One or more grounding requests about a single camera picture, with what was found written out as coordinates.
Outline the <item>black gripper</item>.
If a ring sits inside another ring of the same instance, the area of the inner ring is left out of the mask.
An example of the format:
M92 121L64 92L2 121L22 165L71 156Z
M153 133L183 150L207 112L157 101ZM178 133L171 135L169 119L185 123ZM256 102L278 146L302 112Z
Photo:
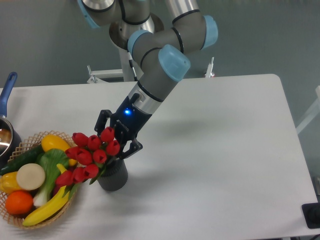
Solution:
M135 106L138 96L127 96L115 113L108 109L102 109L98 115L94 131L101 133L110 118L109 126L114 130L114 137L120 143L120 150L116 157L124 160L143 149L143 145L137 140L138 132L151 118L152 114L145 113ZM124 151L128 141L129 149Z

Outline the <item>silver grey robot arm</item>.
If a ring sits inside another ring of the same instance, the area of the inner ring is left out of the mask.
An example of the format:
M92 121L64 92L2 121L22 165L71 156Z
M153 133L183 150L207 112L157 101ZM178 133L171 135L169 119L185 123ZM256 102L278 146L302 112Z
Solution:
M146 29L151 19L147 0L80 0L78 6L93 28L124 23L130 33L118 33L120 45L142 70L142 77L116 112L101 111L95 130L101 135L106 123L119 142L117 159L126 159L142 149L137 135L190 68L187 54L212 46L218 27L202 15L195 0L168 0L172 28L158 32Z

